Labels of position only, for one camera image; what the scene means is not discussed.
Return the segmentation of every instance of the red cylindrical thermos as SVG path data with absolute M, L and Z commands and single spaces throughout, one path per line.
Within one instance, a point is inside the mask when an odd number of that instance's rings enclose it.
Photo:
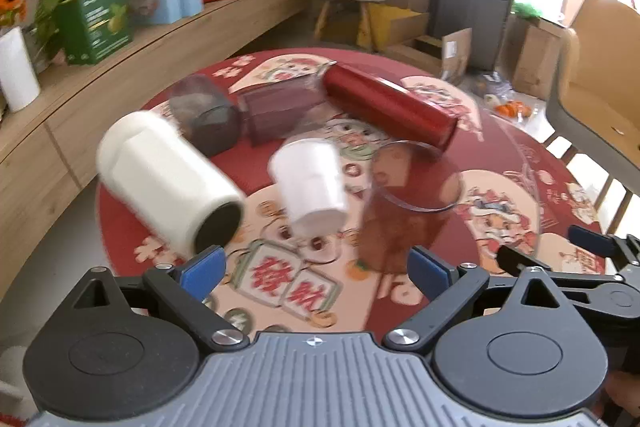
M 458 117 L 426 102 L 389 80 L 334 62 L 322 73 L 327 100 L 337 108 L 402 140 L 415 140 L 444 151 Z

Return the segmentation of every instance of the wooden chair leg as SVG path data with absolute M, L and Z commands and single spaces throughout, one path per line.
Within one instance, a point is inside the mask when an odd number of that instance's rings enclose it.
M 629 203 L 631 202 L 631 196 L 633 196 L 633 193 L 631 192 L 631 190 L 625 187 L 625 195 L 622 198 L 622 201 L 620 201 L 620 206 L 616 210 L 613 219 L 611 219 L 611 223 L 609 223 L 607 233 L 616 233 L 616 230 L 620 226 L 620 221 L 622 221 L 622 218 L 625 215 L 626 210 L 628 209 Z
M 367 51 L 375 52 L 376 43 L 373 38 L 373 30 L 371 28 L 371 13 L 369 12 L 369 4 L 365 2 L 360 3 L 360 17 L 362 18 L 362 28 L 364 35 L 367 38 Z
M 542 145 L 544 145 L 545 147 L 549 147 L 553 143 L 553 141 L 556 138 L 558 138 L 559 136 L 560 136 L 560 134 L 558 132 L 554 131 L 554 133 L 549 138 L 547 138 L 546 140 L 544 140 L 542 142 Z
M 565 165 L 569 165 L 569 162 L 574 159 L 574 156 L 577 155 L 578 151 L 573 145 L 566 150 L 566 152 L 561 156 L 560 161 Z
M 598 197 L 596 198 L 596 202 L 593 203 L 593 208 L 595 208 L 596 210 L 599 210 L 600 207 L 602 206 L 602 202 L 604 201 L 604 198 L 607 197 L 607 192 L 609 192 L 612 182 L 613 182 L 613 176 L 610 174 L 609 176 L 607 176 L 607 181 L 604 182 L 604 185 L 602 186 L 602 190 L 600 191 L 600 193 L 598 194 Z
M 318 20 L 316 21 L 316 29 L 314 30 L 314 37 L 317 41 L 322 38 L 322 30 L 324 30 L 324 26 L 326 25 L 326 17 L 329 14 L 329 6 L 331 5 L 331 0 L 324 1 L 322 5 L 322 9 L 320 10 L 320 15 L 318 16 Z

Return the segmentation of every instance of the open cardboard box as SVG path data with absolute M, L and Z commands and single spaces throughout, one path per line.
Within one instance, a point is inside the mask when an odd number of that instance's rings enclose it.
M 385 56 L 410 64 L 432 75 L 457 83 L 466 71 L 471 50 L 471 28 L 446 35 L 442 40 L 416 32 L 415 25 L 396 27 L 389 35 Z

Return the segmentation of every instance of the triangular hole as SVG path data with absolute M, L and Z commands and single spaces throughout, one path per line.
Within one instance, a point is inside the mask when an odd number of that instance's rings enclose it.
M 559 308 L 556 298 L 551 294 L 540 279 L 532 279 L 522 297 L 525 306 L 537 306 L 538 308 Z
M 79 296 L 74 308 L 97 308 L 98 306 L 107 306 L 108 304 L 109 299 L 107 298 L 107 292 L 102 285 L 102 281 L 93 280 L 84 289 L 82 295 Z

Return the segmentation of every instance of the screw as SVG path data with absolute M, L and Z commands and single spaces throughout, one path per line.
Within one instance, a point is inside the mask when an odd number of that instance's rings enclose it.
M 244 339 L 242 331 L 231 329 L 218 330 L 211 335 L 211 340 L 216 344 L 220 344 L 220 346 L 235 346 L 236 344 L 240 344 L 242 339 Z
M 418 333 L 414 330 L 407 330 L 404 328 L 389 331 L 386 336 L 391 342 L 401 346 L 410 346 L 420 340 L 420 335 L 418 335 Z

